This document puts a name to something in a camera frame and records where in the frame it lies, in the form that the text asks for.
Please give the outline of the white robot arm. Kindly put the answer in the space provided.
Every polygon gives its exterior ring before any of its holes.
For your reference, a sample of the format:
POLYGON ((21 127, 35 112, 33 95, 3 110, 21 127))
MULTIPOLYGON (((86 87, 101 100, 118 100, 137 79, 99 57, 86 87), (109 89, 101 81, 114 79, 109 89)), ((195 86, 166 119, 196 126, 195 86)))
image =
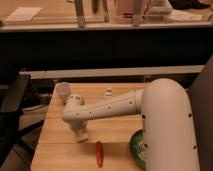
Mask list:
POLYGON ((146 171, 200 171, 189 96, 174 80, 157 79, 143 89, 86 105, 72 95, 62 120, 79 130, 88 120, 135 114, 142 117, 146 171))

